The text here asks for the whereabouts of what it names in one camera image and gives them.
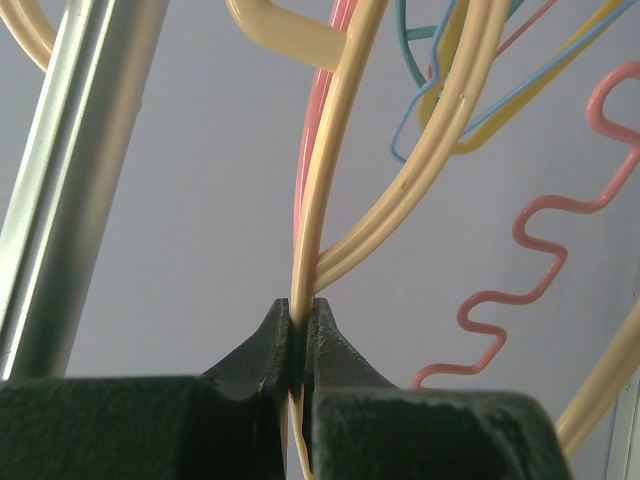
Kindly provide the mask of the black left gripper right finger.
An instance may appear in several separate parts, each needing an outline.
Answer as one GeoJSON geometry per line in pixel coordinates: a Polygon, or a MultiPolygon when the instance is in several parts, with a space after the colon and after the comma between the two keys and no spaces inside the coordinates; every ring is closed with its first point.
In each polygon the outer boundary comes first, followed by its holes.
{"type": "Polygon", "coordinates": [[[569,479],[552,422],[516,392],[395,386],[339,331],[308,324],[302,432],[317,479],[569,479]]]}

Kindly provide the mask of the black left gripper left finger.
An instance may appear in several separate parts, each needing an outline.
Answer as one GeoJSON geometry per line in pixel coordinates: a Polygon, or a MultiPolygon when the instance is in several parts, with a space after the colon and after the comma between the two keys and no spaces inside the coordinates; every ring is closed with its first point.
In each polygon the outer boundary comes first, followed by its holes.
{"type": "Polygon", "coordinates": [[[288,303],[198,376],[1,386],[5,479],[282,479],[288,303]]]}

